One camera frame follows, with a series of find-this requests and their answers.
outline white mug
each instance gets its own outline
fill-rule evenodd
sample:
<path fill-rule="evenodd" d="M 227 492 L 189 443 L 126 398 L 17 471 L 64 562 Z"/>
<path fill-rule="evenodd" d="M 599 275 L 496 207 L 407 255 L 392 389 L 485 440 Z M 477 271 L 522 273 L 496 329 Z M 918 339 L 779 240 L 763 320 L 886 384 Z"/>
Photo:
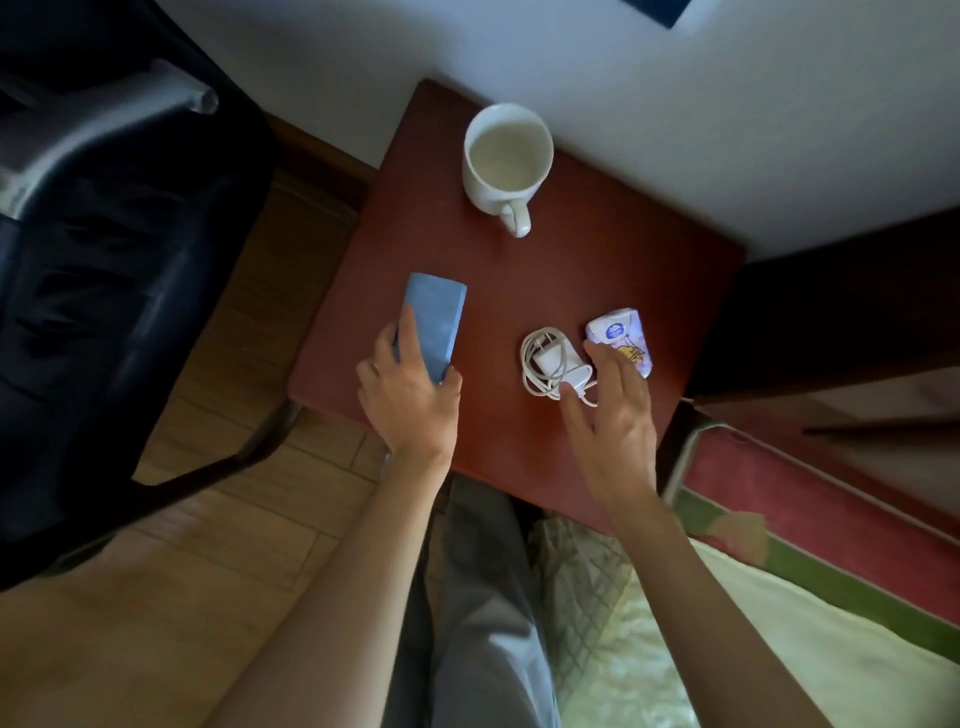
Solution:
<path fill-rule="evenodd" d="M 473 117 L 464 139 L 464 189 L 477 209 L 499 215 L 515 237 L 530 231 L 527 203 L 553 164 L 543 119 L 518 104 L 494 104 Z"/>

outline small snack package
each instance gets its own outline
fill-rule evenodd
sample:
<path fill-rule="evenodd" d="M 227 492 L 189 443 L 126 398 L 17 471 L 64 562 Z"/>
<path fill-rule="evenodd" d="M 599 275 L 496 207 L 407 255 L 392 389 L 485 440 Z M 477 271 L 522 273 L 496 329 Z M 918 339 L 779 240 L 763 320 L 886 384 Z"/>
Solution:
<path fill-rule="evenodd" d="M 647 341 L 643 338 L 640 315 L 632 308 L 619 308 L 587 324 L 587 339 L 594 344 L 607 344 L 630 359 L 646 378 L 654 363 L 650 360 Z"/>

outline mug rim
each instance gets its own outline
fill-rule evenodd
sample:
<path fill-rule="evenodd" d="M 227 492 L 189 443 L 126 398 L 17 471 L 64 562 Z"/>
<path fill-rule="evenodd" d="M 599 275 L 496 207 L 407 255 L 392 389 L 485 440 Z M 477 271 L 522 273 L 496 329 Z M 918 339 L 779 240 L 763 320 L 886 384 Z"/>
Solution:
<path fill-rule="evenodd" d="M 476 169 L 474 169 L 473 167 L 473 160 L 470 159 L 469 147 L 467 145 L 467 139 L 469 138 L 470 129 L 472 128 L 473 124 L 477 121 L 477 119 L 480 118 L 480 116 L 482 116 L 485 112 L 493 109 L 520 109 L 521 111 L 524 111 L 530 114 L 531 116 L 533 116 L 534 121 L 536 121 L 537 124 L 540 125 L 540 128 L 546 132 L 547 142 L 550 145 L 550 159 L 546 163 L 546 169 L 543 170 L 543 174 L 537 177 L 536 182 L 534 182 L 533 184 L 530 184 L 527 187 L 524 187 L 523 189 L 510 190 L 510 189 L 500 189 L 499 187 L 494 187 L 492 184 L 484 180 L 479 175 L 479 173 L 477 173 Z M 513 102 L 513 101 L 501 101 L 496 104 L 490 104 L 487 107 L 483 107 L 473 115 L 473 118 L 470 119 L 470 123 L 467 125 L 467 130 L 464 132 L 464 162 L 467 164 L 467 167 L 470 170 L 470 174 L 473 175 L 473 178 L 475 180 L 480 182 L 480 184 L 482 184 L 484 187 L 491 190 L 492 192 L 499 192 L 505 195 L 513 195 L 513 197 L 508 198 L 510 200 L 519 199 L 524 194 L 528 193 L 531 189 L 539 187 L 541 184 L 543 184 L 543 181 L 546 180 L 546 176 L 550 174 L 550 170 L 553 169 L 554 152 L 555 150 L 553 145 L 553 134 L 550 132 L 550 128 L 546 125 L 546 122 L 543 121 L 543 118 L 534 110 L 529 109 L 528 107 L 525 107 L 522 104 L 517 104 L 516 102 Z"/>

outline red wooden table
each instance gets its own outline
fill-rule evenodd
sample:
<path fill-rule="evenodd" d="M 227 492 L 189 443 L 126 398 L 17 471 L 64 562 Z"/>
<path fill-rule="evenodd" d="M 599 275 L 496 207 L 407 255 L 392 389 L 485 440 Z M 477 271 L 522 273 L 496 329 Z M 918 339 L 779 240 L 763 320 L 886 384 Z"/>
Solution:
<path fill-rule="evenodd" d="M 518 350 L 536 328 L 578 344 L 590 320 L 636 308 L 653 359 L 662 435 L 743 251 L 714 231 L 557 151 L 520 240 L 474 209 L 460 181 L 478 107 L 424 81 L 380 167 L 344 260 L 287 384 L 290 399 L 365 424 L 354 367 L 419 271 L 468 287 L 453 364 L 464 376 L 453 468 L 601 531 L 559 405 L 526 392 Z"/>

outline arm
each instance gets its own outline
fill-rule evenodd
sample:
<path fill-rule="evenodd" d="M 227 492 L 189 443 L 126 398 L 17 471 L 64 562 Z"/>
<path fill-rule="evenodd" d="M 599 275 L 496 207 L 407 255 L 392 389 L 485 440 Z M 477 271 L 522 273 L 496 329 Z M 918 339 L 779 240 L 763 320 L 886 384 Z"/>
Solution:
<path fill-rule="evenodd" d="M 643 377 L 616 350 L 585 347 L 597 369 L 599 403 L 590 425 L 576 393 L 564 385 L 571 445 L 634 564 L 700 724 L 829 728 L 657 495 L 657 432 Z"/>
<path fill-rule="evenodd" d="M 379 728 L 403 612 L 457 437 L 461 377 L 430 381 L 413 310 L 400 363 L 383 329 L 357 366 L 364 411 L 394 458 L 363 515 L 230 689 L 208 728 Z"/>

